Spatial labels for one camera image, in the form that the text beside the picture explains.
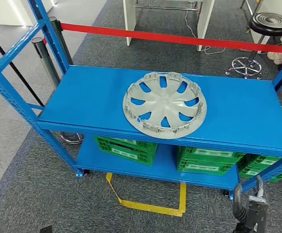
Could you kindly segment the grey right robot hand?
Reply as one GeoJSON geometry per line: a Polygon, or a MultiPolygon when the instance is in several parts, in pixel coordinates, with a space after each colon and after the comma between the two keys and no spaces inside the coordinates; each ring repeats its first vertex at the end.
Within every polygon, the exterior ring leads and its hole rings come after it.
{"type": "Polygon", "coordinates": [[[258,191],[255,196],[249,196],[246,207],[242,204],[242,185],[237,184],[233,191],[233,215],[239,222],[234,233],[264,233],[265,231],[268,204],[263,198],[262,179],[256,176],[258,191]]]}

